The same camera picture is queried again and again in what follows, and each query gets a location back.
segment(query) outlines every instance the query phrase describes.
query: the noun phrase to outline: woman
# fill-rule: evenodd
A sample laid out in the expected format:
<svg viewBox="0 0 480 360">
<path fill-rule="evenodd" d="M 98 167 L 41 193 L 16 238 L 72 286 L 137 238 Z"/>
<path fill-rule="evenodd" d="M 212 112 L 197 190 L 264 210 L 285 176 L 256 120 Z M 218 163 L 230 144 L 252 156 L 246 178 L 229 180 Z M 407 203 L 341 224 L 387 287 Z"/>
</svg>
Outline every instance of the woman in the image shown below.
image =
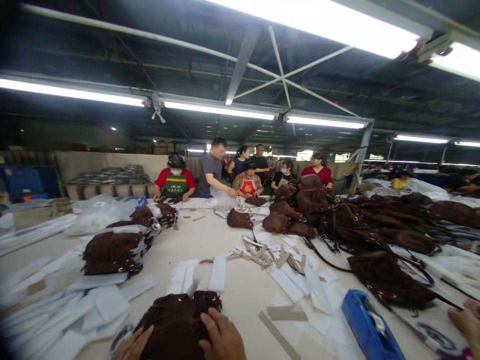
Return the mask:
<svg viewBox="0 0 480 360">
<path fill-rule="evenodd" d="M 332 189 L 334 187 L 334 182 L 332 180 L 332 170 L 324 166 L 324 155 L 322 153 L 313 154 L 311 157 L 311 166 L 306 167 L 301 172 L 301 176 L 304 175 L 318 175 L 320 181 L 327 189 Z"/>
<path fill-rule="evenodd" d="M 409 188 L 409 179 L 412 178 L 412 174 L 409 171 L 403 170 L 396 174 L 391 180 L 391 188 L 397 191 L 409 193 L 412 189 Z"/>
<path fill-rule="evenodd" d="M 155 181 L 156 201 L 161 196 L 166 198 L 182 197 L 184 202 L 195 192 L 197 184 L 192 173 L 185 169 L 185 162 L 178 152 L 172 152 L 168 157 L 168 168 L 164 168 Z"/>
<path fill-rule="evenodd" d="M 475 169 L 461 169 L 458 176 L 451 177 L 446 181 L 445 189 L 448 192 L 476 192 L 480 186 L 472 183 L 479 175 Z"/>
<path fill-rule="evenodd" d="M 277 171 L 273 180 L 271 181 L 271 189 L 277 190 L 283 184 L 288 184 L 292 179 L 298 179 L 297 175 L 291 172 L 294 163 L 292 160 L 284 160 L 281 163 L 281 170 Z"/>
<path fill-rule="evenodd" d="M 230 181 L 233 181 L 238 174 L 244 172 L 244 167 L 249 163 L 249 158 L 250 148 L 248 146 L 244 145 L 236 151 L 235 158 L 226 171 L 230 176 Z"/>
<path fill-rule="evenodd" d="M 242 198 L 258 197 L 264 192 L 260 177 L 255 174 L 257 166 L 251 162 L 243 167 L 244 171 L 238 174 L 231 184 L 232 189 Z"/>
</svg>

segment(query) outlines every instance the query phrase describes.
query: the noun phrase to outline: person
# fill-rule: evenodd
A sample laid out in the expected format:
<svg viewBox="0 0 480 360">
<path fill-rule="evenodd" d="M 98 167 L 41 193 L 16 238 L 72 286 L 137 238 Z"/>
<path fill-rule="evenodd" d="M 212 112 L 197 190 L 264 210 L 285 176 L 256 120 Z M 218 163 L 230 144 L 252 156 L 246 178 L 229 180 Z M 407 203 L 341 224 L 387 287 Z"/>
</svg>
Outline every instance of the person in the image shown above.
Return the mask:
<svg viewBox="0 0 480 360">
<path fill-rule="evenodd" d="M 244 167 L 249 163 L 250 148 L 246 145 L 242 146 L 236 151 L 235 158 L 230 163 L 227 169 L 227 173 L 230 176 L 231 181 L 237 177 L 238 174 L 244 172 Z"/>
<path fill-rule="evenodd" d="M 478 177 L 479 173 L 475 169 L 461 169 L 458 176 L 449 178 L 445 183 L 445 189 L 449 192 L 475 192 L 480 190 L 480 186 L 472 183 Z"/>
<path fill-rule="evenodd" d="M 277 171 L 273 176 L 273 180 L 271 181 L 271 189 L 277 190 L 283 184 L 288 184 L 292 179 L 298 179 L 297 175 L 292 173 L 292 168 L 294 167 L 294 163 L 292 160 L 284 160 L 281 163 L 280 171 Z"/>
<path fill-rule="evenodd" d="M 409 179 L 411 178 L 412 173 L 410 173 L 410 171 L 402 170 L 391 180 L 391 188 L 406 193 L 410 192 L 412 191 L 412 189 L 409 188 Z"/>
<path fill-rule="evenodd" d="M 269 163 L 267 158 L 264 156 L 265 146 L 258 144 L 255 147 L 255 154 L 250 157 L 250 161 L 254 162 L 257 166 L 256 174 L 260 178 L 260 181 L 264 182 L 264 173 L 269 171 Z"/>
<path fill-rule="evenodd" d="M 332 189 L 334 187 L 332 170 L 324 166 L 324 155 L 320 152 L 313 154 L 311 157 L 311 166 L 306 167 L 301 172 L 301 176 L 311 174 L 318 175 L 321 183 L 325 185 L 327 189 Z"/>
<path fill-rule="evenodd" d="M 198 192 L 202 198 L 211 198 L 210 186 L 226 192 L 232 198 L 237 197 L 237 192 L 220 182 L 222 178 L 222 159 L 227 149 L 227 140 L 223 137 L 216 137 L 211 142 L 210 152 L 200 159 L 200 179 L 198 181 Z"/>
<path fill-rule="evenodd" d="M 465 335 L 473 360 L 480 360 L 480 302 L 468 299 L 463 305 L 463 311 L 449 308 L 448 317 Z"/>
<path fill-rule="evenodd" d="M 198 342 L 205 360 L 247 360 L 242 336 L 227 316 L 211 307 L 208 313 L 200 315 L 200 320 L 210 335 L 210 341 L 202 339 Z M 111 360 L 139 360 L 153 331 L 153 325 L 145 332 L 141 327 L 130 340 L 120 345 Z"/>
<path fill-rule="evenodd" d="M 254 162 L 243 167 L 244 171 L 233 180 L 231 187 L 242 198 L 258 197 L 264 192 L 260 177 L 255 174 L 257 166 Z"/>
<path fill-rule="evenodd" d="M 178 152 L 168 157 L 168 168 L 164 168 L 155 181 L 155 202 L 161 196 L 166 198 L 182 197 L 186 202 L 195 192 L 197 184 L 190 171 L 185 169 L 185 161 Z"/>
</svg>

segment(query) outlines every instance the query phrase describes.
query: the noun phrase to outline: pipe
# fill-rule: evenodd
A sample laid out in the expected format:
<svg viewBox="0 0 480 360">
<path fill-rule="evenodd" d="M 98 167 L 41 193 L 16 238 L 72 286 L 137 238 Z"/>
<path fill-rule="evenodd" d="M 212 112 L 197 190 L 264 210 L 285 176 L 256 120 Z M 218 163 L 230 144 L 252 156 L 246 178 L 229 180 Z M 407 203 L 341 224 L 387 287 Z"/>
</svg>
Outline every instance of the pipe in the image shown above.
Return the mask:
<svg viewBox="0 0 480 360">
<path fill-rule="evenodd" d="M 238 60 L 236 57 L 224 54 L 220 51 L 215 51 L 215 50 L 209 49 L 207 47 L 195 45 L 195 44 L 192 44 L 192 43 L 189 43 L 189 42 L 186 42 L 186 41 L 173 39 L 171 37 L 154 34 L 152 32 L 137 30 L 137 29 L 133 29 L 133 28 L 130 28 L 130 27 L 122 26 L 122 25 L 115 25 L 115 24 L 112 24 L 112 23 L 109 23 L 109 22 L 95 20 L 95 19 L 91 19 L 91 18 L 83 17 L 83 16 L 72 15 L 72 14 L 68 14 L 68 13 L 64 13 L 64 12 L 60 12 L 60 11 L 56 11 L 56 10 L 50 10 L 50 9 L 43 8 L 43 7 L 40 7 L 40 6 L 21 4 L 20 8 L 22 10 L 28 12 L 28 13 L 39 15 L 39 16 L 44 16 L 44 17 L 47 17 L 47 18 L 67 21 L 67 22 L 71 22 L 71 23 L 91 26 L 91 27 L 95 27 L 95 28 L 100 28 L 100 29 L 105 29 L 105 30 L 118 32 L 118 33 L 130 34 L 130 35 L 134 35 L 134 36 L 138 36 L 138 37 L 142 37 L 142 38 L 146 38 L 146 39 L 160 41 L 160 42 L 163 42 L 163 43 L 176 45 L 176 46 L 180 46 L 180 47 L 183 47 L 183 48 L 192 49 L 192 50 L 199 51 L 199 52 L 202 52 L 202 53 L 210 54 L 210 55 L 213 55 L 213 56 L 216 56 L 216 57 L 219 57 L 219 58 L 223 58 L 223 59 L 227 59 L 227 60 L 230 60 L 230 61 L 233 61 L 233 62 L 237 62 L 237 60 Z M 275 78 L 278 81 L 280 80 L 280 76 L 278 76 L 277 74 L 275 74 L 271 71 L 265 70 L 264 68 L 261 68 L 260 66 L 253 65 L 251 63 L 248 63 L 247 66 L 251 69 L 257 70 L 261 73 L 264 73 L 268 76 L 271 76 L 272 78 Z M 310 94 L 313 97 L 315 97 L 317 99 L 320 99 L 320 100 L 322 100 L 322 101 L 324 101 L 324 102 L 326 102 L 326 103 L 328 103 L 328 104 L 330 104 L 330 105 L 332 105 L 332 106 L 334 106 L 334 107 L 336 107 L 336 108 L 338 108 L 338 109 L 340 109 L 340 110 L 342 110 L 346 113 L 349 113 L 349 114 L 351 114 L 351 115 L 353 115 L 357 118 L 361 117 L 361 116 L 357 115 L 356 113 L 344 108 L 343 106 L 340 106 L 340 105 L 334 103 L 333 101 L 330 101 L 327 98 L 325 98 L 323 96 L 320 96 L 320 95 L 314 93 L 313 91 L 310 91 L 310 90 L 304 88 L 303 86 L 298 85 L 297 83 L 295 83 L 293 81 L 290 81 L 290 80 L 287 80 L 287 79 L 285 79 L 285 81 L 288 84 L 290 84 L 291 86 L 293 86 L 294 88 L 297 88 L 297 89 L 299 89 L 299 90 L 301 90 L 301 91 L 303 91 L 307 94 Z"/>
<path fill-rule="evenodd" d="M 324 57 L 322 57 L 322 58 L 320 58 L 320 59 L 318 59 L 318 60 L 315 60 L 314 62 L 311 62 L 311 63 L 309 63 L 309 64 L 307 64 L 307 65 L 305 65 L 305 66 L 302 66 L 302 67 L 298 68 L 297 70 L 294 70 L 294 71 L 292 71 L 292 72 L 289 72 L 288 74 L 286 74 L 286 75 L 284 75 L 284 76 L 281 76 L 281 77 L 278 78 L 278 79 L 274 79 L 274 80 L 268 81 L 268 82 L 266 82 L 266 83 L 264 83 L 264 84 L 262 84 L 262 85 L 260 85 L 260 86 L 257 86 L 257 87 L 255 87 L 255 88 L 253 88 L 253 89 L 250 89 L 250 90 L 248 90 L 248 91 L 245 91 L 245 92 L 243 92 L 243 93 L 235 96 L 234 99 L 239 98 L 239 97 L 244 96 L 244 95 L 247 95 L 247 94 L 250 94 L 250 93 L 253 93 L 254 91 L 257 91 L 257 90 L 259 90 L 259 89 L 261 89 L 261 88 L 267 87 L 268 85 L 274 84 L 274 83 L 276 83 L 276 82 L 278 82 L 278 81 L 280 81 L 280 80 L 284 80 L 285 78 L 288 78 L 288 77 L 290 77 L 290 76 L 292 76 L 292 75 L 295 75 L 295 74 L 297 74 L 297 73 L 300 73 L 300 72 L 302 72 L 302 71 L 304 71 L 304 70 L 307 70 L 308 68 L 311 68 L 311 67 L 313 67 L 313 66 L 315 66 L 315 65 L 317 65 L 317 64 L 323 63 L 324 61 L 327 61 L 327 60 L 329 60 L 329 59 L 331 59 L 331 58 L 334 58 L 334 57 L 336 57 L 337 55 L 340 55 L 340 54 L 342 54 L 342 53 L 344 53 L 344 52 L 346 52 L 346 51 L 348 51 L 348 50 L 350 50 L 350 49 L 353 49 L 353 47 L 352 47 L 352 46 L 345 46 L 344 48 L 341 48 L 341 49 L 338 50 L 338 51 L 332 52 L 331 54 L 329 54 L 329 55 L 327 55 L 327 56 L 324 56 Z"/>
<path fill-rule="evenodd" d="M 273 45 L 273 51 L 275 52 L 276 62 L 278 63 L 278 68 L 280 69 L 280 75 L 284 76 L 284 68 L 282 67 L 282 61 L 280 60 L 279 54 L 279 47 L 277 46 L 277 40 L 275 40 L 275 33 L 274 28 L 272 25 L 268 26 L 268 32 L 270 33 L 271 44 Z M 289 90 L 287 88 L 287 83 L 283 79 L 281 81 L 283 83 L 283 89 L 285 90 L 286 102 L 288 103 L 288 107 L 291 109 L 292 104 L 290 103 L 290 96 Z"/>
</svg>

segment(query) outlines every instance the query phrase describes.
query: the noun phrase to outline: light tube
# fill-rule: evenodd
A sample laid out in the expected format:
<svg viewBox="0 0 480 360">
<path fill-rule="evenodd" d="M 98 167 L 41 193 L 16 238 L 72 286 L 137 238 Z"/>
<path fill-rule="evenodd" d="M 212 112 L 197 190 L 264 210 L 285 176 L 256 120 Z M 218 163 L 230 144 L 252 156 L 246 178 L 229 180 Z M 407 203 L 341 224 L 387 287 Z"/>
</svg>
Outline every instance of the light tube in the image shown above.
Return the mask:
<svg viewBox="0 0 480 360">
<path fill-rule="evenodd" d="M 165 101 L 164 104 L 166 108 L 170 108 L 170 109 L 190 110 L 190 111 L 197 111 L 201 113 L 231 115 L 231 116 L 262 119 L 262 120 L 273 120 L 275 118 L 275 116 L 272 114 L 259 113 L 259 112 L 240 111 L 240 110 L 232 110 L 227 108 L 209 107 L 209 106 L 198 106 L 198 105 L 190 105 L 190 104 L 171 102 L 171 101 Z"/>
<path fill-rule="evenodd" d="M 456 142 L 455 145 L 472 146 L 472 147 L 480 148 L 480 142 L 459 141 L 459 142 Z"/>
<path fill-rule="evenodd" d="M 446 144 L 449 142 L 446 139 L 406 136 L 406 135 L 397 135 L 394 138 L 394 140 L 413 141 L 413 142 L 419 142 L 419 143 L 432 143 L 432 144 Z"/>
<path fill-rule="evenodd" d="M 480 51 L 457 41 L 454 41 L 450 47 L 452 51 L 448 55 L 432 55 L 430 66 L 480 81 Z"/>
<path fill-rule="evenodd" d="M 109 95 L 98 92 L 90 92 L 83 90 L 72 90 L 63 87 L 40 85 L 30 82 L 14 81 L 0 78 L 0 88 L 11 89 L 11 90 L 20 90 L 31 93 L 38 94 L 47 94 L 47 95 L 57 95 L 67 98 L 76 98 L 76 99 L 85 99 L 85 100 L 94 100 L 101 101 L 105 103 L 114 103 L 114 104 L 124 104 L 132 105 L 138 107 L 145 107 L 147 105 L 147 99 L 127 97 L 127 96 L 118 96 L 118 95 Z"/>
<path fill-rule="evenodd" d="M 365 124 L 362 124 L 359 122 L 322 120 L 322 119 L 296 117 L 296 116 L 289 117 L 287 122 L 292 124 L 319 125 L 319 126 L 330 126 L 330 127 L 350 128 L 350 129 L 362 129 L 365 127 Z"/>
<path fill-rule="evenodd" d="M 390 59 L 409 52 L 419 35 L 330 0 L 207 0 Z"/>
</svg>

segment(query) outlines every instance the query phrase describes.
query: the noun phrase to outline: metal beam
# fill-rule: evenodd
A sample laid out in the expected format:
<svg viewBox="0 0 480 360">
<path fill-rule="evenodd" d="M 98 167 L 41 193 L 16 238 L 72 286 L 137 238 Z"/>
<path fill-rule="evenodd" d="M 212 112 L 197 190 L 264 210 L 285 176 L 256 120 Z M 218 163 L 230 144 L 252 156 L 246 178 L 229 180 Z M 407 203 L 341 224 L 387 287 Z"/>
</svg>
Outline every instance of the metal beam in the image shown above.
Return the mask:
<svg viewBox="0 0 480 360">
<path fill-rule="evenodd" d="M 225 105 L 230 106 L 234 101 L 235 94 L 239 88 L 242 77 L 245 74 L 245 69 L 250 61 L 250 57 L 254 52 L 255 45 L 259 40 L 260 33 L 262 32 L 262 27 L 258 23 L 250 22 L 245 29 L 245 34 L 243 35 L 243 40 L 240 46 L 240 52 L 238 53 L 238 60 L 235 64 L 235 69 L 233 69 L 233 75 L 231 76 L 230 86 L 228 87 L 228 92 L 226 93 Z"/>
</svg>

